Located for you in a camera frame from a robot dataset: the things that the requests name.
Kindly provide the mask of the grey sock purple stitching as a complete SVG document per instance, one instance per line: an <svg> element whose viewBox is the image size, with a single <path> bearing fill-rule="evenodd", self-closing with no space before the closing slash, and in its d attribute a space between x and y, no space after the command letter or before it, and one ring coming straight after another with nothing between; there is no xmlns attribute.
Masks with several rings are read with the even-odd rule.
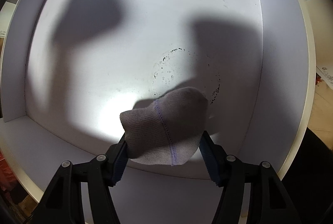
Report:
<svg viewBox="0 0 333 224"><path fill-rule="evenodd" d="M147 107L122 112L130 159L142 165L183 165L199 147L207 111L204 94L186 87L166 93Z"/></svg>

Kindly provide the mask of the white drawer box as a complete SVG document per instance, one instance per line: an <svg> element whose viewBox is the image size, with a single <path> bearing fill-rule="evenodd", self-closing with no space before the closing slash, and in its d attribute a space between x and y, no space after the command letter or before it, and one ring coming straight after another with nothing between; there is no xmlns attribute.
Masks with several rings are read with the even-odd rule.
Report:
<svg viewBox="0 0 333 224"><path fill-rule="evenodd" d="M192 87L215 144L287 173L315 60L304 0L18 0L1 56L1 149L39 204L63 161L120 141L122 112ZM213 223L222 188L198 147L183 165L129 157L109 191L120 223Z"/></svg>

